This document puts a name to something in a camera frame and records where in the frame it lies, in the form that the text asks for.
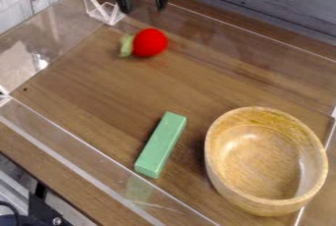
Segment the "wooden bowl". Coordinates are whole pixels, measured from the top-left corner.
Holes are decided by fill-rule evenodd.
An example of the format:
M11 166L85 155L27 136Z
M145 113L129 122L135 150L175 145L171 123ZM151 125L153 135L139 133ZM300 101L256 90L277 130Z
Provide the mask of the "wooden bowl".
M219 116L204 154L216 191L255 215L299 211L327 180L320 138L297 117L269 107L240 107Z

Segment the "green rectangular block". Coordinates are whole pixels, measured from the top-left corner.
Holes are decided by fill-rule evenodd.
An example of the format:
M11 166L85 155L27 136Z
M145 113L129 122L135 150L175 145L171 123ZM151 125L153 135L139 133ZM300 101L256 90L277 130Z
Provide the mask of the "green rectangular block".
M165 167L175 145L187 126L187 118L165 112L136 158L133 169L144 176L157 179Z

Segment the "clear acrylic barrier wall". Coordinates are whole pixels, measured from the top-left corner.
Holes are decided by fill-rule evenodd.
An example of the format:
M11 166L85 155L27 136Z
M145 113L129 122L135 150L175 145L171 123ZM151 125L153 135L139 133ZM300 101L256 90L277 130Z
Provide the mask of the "clear acrylic barrier wall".
M39 67L0 98L0 154L99 226L336 226L336 45L192 0L163 11L132 2L108 26L84 0L61 0L0 35L0 80ZM165 50L123 57L121 38L145 28L164 32ZM280 217L241 211L208 178L207 131L245 106L297 117L328 153L323 189ZM133 164L165 112L187 126L153 179Z

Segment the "red plush tomato toy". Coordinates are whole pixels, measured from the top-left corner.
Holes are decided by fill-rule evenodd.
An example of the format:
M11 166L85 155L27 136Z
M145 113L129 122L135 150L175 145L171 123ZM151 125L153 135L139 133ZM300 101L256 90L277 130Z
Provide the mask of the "red plush tomato toy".
M145 28L121 38L120 55L148 58L160 54L168 46L168 37L157 28Z

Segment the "clear acrylic corner bracket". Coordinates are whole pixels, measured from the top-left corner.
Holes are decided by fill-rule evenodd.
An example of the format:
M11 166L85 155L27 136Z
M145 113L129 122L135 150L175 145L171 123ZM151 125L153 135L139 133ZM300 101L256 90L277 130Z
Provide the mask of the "clear acrylic corner bracket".
M109 2L100 4L97 0L84 0L84 6L88 16L108 26L113 26L127 16L119 5Z

